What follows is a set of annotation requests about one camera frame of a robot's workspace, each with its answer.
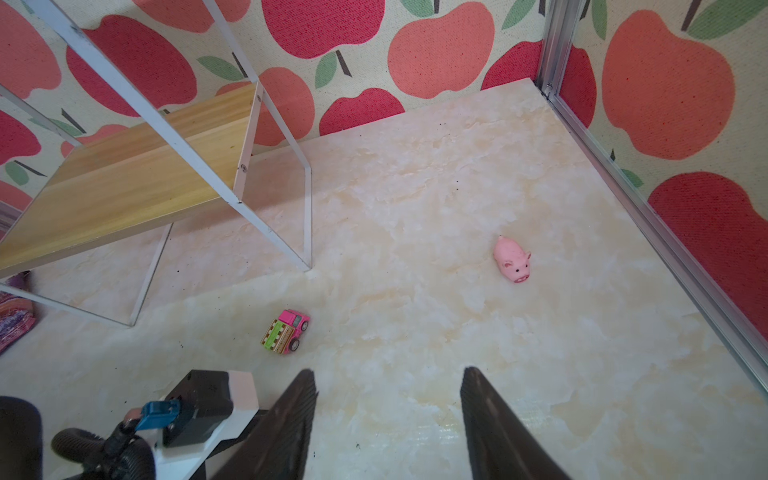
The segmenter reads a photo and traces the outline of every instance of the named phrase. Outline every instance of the red apple print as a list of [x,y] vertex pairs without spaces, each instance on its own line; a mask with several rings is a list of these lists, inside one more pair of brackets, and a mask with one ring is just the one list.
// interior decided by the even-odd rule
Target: red apple print
[[536,79],[538,74],[538,62],[541,60],[541,43],[521,41],[507,50],[485,74],[480,90],[503,85],[521,78]]
[[641,153],[682,160],[725,128],[736,95],[733,73],[719,52],[673,35],[648,10],[619,26],[603,66],[608,120]]
[[[127,127],[124,125],[105,125],[98,129],[98,131],[89,136],[83,136],[78,137],[78,140],[82,144],[90,144],[92,142],[95,142],[96,140],[101,140],[102,138],[109,137],[112,134],[116,134],[119,131],[126,130]],[[62,142],[61,143],[61,156],[66,158],[72,151],[74,150],[74,146],[69,142]]]
[[339,98],[320,118],[320,135],[346,130],[405,112],[400,101],[381,88],[368,88],[354,98]]
[[299,58],[366,43],[384,18],[384,0],[261,0],[261,6],[277,44]]
[[463,90],[488,61],[494,32],[491,13],[478,2],[463,3],[443,17],[411,22],[389,45],[389,74],[397,88],[414,97]]
[[40,153],[38,138],[24,124],[0,111],[0,165],[13,157],[31,157]]
[[[187,60],[146,25],[129,17],[107,15],[98,28],[84,32],[156,108],[186,104],[197,95],[197,79]],[[97,102],[119,114],[139,116],[69,47],[67,65]]]
[[586,50],[571,45],[560,96],[576,118],[581,120],[585,127],[589,127],[594,118],[594,106],[598,102],[598,84],[594,80],[592,63]]
[[[312,130],[315,121],[315,100],[304,80],[282,67],[268,68],[259,75],[266,92],[295,138],[302,138]],[[274,147],[285,137],[266,106],[261,104],[259,123],[256,125],[255,144]]]
[[[133,0],[141,10],[163,25],[204,33],[214,24],[203,0]],[[248,12],[250,0],[216,0],[228,22],[237,22]]]
[[216,92],[216,96],[222,95],[227,93],[228,91],[237,90],[240,87],[244,87],[246,85],[250,85],[249,81],[238,81],[233,84],[226,84],[222,88],[219,88],[219,90]]
[[0,0],[0,84],[21,98],[61,83],[56,57],[35,27]]
[[709,172],[681,174],[648,203],[768,338],[768,221],[744,189]]

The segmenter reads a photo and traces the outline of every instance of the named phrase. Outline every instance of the beige marble surface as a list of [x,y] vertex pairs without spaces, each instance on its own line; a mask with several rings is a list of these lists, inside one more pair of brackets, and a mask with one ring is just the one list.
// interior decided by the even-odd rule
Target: beige marble surface
[[[133,329],[50,311],[0,356],[47,441],[108,433],[191,368],[253,372],[269,407],[310,367],[306,478],[469,478],[475,365],[573,478],[764,478],[763,398],[530,81],[303,146],[312,271],[230,211],[185,220]],[[292,154],[251,171],[250,202],[300,249]],[[527,282],[498,272],[500,233],[532,250]],[[127,317],[159,235],[38,269],[39,291]],[[275,356],[260,339],[287,307],[314,321]],[[46,478],[76,471],[46,450]]]

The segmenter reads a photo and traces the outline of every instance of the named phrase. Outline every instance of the blue connector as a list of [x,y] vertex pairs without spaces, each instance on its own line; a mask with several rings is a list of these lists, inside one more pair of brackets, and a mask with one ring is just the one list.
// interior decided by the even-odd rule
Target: blue connector
[[167,400],[149,402],[141,409],[141,420],[136,430],[162,429],[169,426],[179,416],[181,402]]

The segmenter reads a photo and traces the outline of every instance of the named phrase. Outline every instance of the orange apple print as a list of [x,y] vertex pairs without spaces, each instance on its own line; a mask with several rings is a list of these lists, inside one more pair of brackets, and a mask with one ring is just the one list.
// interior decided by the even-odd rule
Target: orange apple print
[[[82,144],[90,144],[95,142],[96,140],[101,140],[102,138],[109,137],[112,134],[116,134],[119,131],[126,130],[127,127],[125,125],[105,125],[98,129],[98,131],[93,135],[88,136],[82,136],[78,137],[78,140]],[[74,145],[72,145],[69,142],[62,142],[61,143],[61,156],[66,158],[72,151],[74,150]]]
[[56,57],[35,27],[0,0],[0,84],[21,98],[61,83]]
[[493,47],[493,17],[467,2],[439,18],[407,24],[389,45],[387,65],[401,91],[419,98],[467,88],[480,75]]
[[[141,11],[163,25],[205,33],[214,24],[203,0],[133,0]],[[216,0],[224,19],[237,22],[248,12],[250,0]]]
[[768,221],[744,189],[694,172],[664,181],[648,203],[768,339]]
[[603,103],[611,123],[638,151],[682,160],[725,128],[736,87],[725,57],[673,35],[648,10],[622,23],[605,56]]
[[[259,79],[293,136],[297,139],[305,137],[315,121],[315,100],[304,80],[283,67],[268,68],[259,75]],[[283,132],[262,103],[253,142],[274,147],[284,138]]]

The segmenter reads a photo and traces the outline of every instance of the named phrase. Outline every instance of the colorful fabric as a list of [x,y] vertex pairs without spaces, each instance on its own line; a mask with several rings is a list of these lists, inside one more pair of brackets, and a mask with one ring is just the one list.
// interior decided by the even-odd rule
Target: colorful fabric
[[[28,271],[22,272],[9,278],[6,283],[28,290],[28,276]],[[27,333],[36,321],[31,300],[0,292],[0,353]]]

